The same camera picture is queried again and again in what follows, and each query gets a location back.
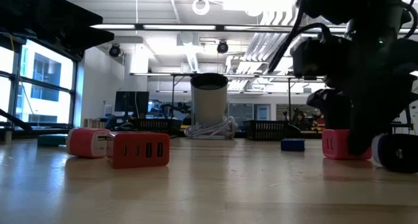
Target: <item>fluorescent light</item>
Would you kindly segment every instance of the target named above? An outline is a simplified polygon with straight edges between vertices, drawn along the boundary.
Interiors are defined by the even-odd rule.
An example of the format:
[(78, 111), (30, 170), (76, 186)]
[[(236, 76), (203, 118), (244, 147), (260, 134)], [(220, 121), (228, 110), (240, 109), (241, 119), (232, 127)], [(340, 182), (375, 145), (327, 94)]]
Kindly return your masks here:
[(225, 77), (254, 78), (254, 74), (224, 74)]
[(171, 76), (169, 73), (132, 73), (137, 76)]
[(144, 25), (144, 29), (149, 30), (203, 30), (214, 31), (216, 26), (214, 25)]
[(279, 75), (262, 75), (259, 78), (295, 78), (294, 76), (279, 76)]
[(223, 10), (245, 11), (250, 16), (257, 16), (263, 11), (283, 12), (295, 2), (296, 0), (223, 0)]
[[(297, 77), (294, 77), (294, 76), (286, 76), (286, 75), (260, 75), (260, 76), (257, 76), (257, 77), (258, 78), (297, 78)], [(318, 80), (321, 80), (321, 79), (324, 79), (325, 77), (324, 76), (316, 76), (316, 78)]]
[(226, 25), (226, 31), (266, 31), (266, 32), (290, 32), (291, 26), (266, 26), (266, 25)]
[[(172, 93), (170, 90), (157, 90), (157, 93)], [(191, 93), (190, 91), (174, 91), (175, 93)]]
[(99, 24), (91, 27), (96, 29), (135, 29), (135, 25), (132, 24)]
[(247, 92), (247, 91), (229, 91), (228, 93), (237, 93), (237, 94), (264, 94), (264, 93), (255, 93), (255, 92)]

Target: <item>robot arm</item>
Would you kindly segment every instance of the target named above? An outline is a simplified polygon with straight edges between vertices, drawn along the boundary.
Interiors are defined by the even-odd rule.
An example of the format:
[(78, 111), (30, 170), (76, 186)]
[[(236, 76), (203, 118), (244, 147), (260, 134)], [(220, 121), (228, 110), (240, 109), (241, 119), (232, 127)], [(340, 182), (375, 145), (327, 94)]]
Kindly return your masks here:
[[(349, 150), (362, 154), (376, 135), (384, 133), (396, 116), (418, 99), (411, 93), (417, 77), (410, 74), (418, 70), (418, 42), (407, 39), (415, 32), (417, 11), (401, 0), (298, 0), (298, 6), (295, 25), (270, 62), (269, 72), (294, 37), (307, 29), (321, 28), (319, 38), (308, 38), (291, 51), (293, 72), (296, 77), (326, 76), (325, 83), (333, 88), (331, 94), (324, 101), (311, 98), (308, 104), (320, 108), (328, 120), (333, 117), (329, 112), (348, 108)], [(347, 24), (345, 37), (331, 35), (324, 24), (299, 28), (304, 13)], [(401, 26), (411, 20), (409, 14), (412, 27), (398, 39)], [(345, 105), (327, 100), (336, 93), (349, 99)]]

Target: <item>white cylinder container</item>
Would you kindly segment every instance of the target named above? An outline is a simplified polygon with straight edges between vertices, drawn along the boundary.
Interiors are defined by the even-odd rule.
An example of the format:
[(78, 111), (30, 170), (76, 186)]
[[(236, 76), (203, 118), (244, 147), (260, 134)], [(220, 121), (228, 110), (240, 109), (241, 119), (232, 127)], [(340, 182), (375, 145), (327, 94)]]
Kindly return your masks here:
[(207, 127), (224, 121), (227, 110), (228, 78), (222, 74), (204, 73), (191, 80), (192, 124)]

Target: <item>security camera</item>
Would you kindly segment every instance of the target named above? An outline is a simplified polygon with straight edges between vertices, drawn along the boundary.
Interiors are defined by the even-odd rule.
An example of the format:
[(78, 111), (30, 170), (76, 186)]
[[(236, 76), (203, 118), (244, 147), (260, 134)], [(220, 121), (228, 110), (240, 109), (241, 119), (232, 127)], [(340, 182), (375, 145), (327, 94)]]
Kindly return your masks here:
[(120, 48), (120, 44), (112, 44), (112, 47), (109, 49), (109, 55), (111, 57), (120, 57), (123, 55), (123, 50)]
[(226, 40), (221, 40), (217, 46), (217, 52), (219, 54), (225, 54), (228, 52), (228, 44)]

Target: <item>ceiling light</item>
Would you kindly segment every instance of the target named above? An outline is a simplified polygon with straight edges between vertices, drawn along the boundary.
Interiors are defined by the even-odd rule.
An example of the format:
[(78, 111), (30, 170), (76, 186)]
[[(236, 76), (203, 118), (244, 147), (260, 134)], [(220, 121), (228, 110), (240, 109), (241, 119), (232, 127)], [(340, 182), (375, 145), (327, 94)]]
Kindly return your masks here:
[(169, 73), (132, 73), (137, 76), (171, 76)]
[(245, 11), (258, 16), (263, 11), (282, 12), (291, 8), (296, 0), (223, 0), (223, 10)]
[(214, 25), (144, 25), (145, 30), (194, 30), (194, 31), (214, 31)]
[(257, 77), (254, 74), (224, 74), (225, 77), (237, 77), (237, 78), (254, 78)]
[(259, 76), (259, 78), (295, 78), (294, 76), (279, 76), (279, 75), (263, 75)]
[(237, 94), (264, 94), (264, 93), (254, 93), (254, 92), (247, 92), (247, 91), (229, 91), (228, 93), (237, 93)]
[[(157, 93), (172, 93), (171, 90), (157, 90), (155, 91)], [(190, 91), (174, 91), (175, 93), (191, 93)]]
[[(198, 2), (203, 2), (204, 6), (203, 8), (197, 8)], [(193, 9), (193, 12), (197, 15), (206, 15), (209, 12), (210, 5), (208, 0), (194, 0), (193, 4), (191, 5), (191, 8)]]
[(135, 25), (132, 24), (99, 24), (91, 27), (96, 29), (135, 29)]
[(226, 25), (226, 31), (264, 31), (264, 32), (282, 32), (289, 33), (292, 30), (290, 25), (269, 27), (267, 25)]

